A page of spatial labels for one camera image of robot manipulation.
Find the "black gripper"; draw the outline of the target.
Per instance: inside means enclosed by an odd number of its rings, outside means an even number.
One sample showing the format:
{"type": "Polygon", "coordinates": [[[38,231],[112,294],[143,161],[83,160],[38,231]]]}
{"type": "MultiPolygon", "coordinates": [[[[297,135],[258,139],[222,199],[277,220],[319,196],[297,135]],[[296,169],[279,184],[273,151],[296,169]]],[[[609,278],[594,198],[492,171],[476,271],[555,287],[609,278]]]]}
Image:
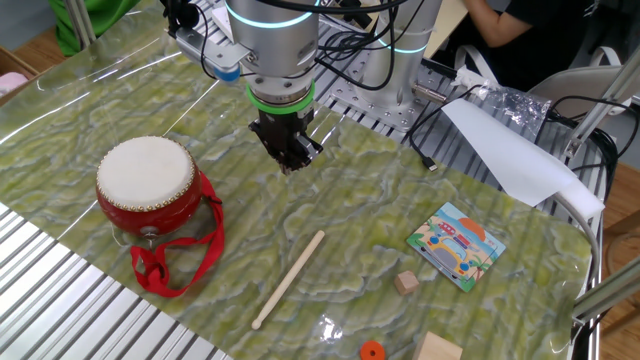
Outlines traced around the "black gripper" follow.
{"type": "Polygon", "coordinates": [[[313,120],[313,112],[273,114],[259,111],[257,122],[249,129],[259,138],[269,156],[276,161],[283,174],[307,167],[323,147],[306,135],[307,126],[313,120]],[[293,153],[290,169],[286,166],[285,153],[293,153]]]}

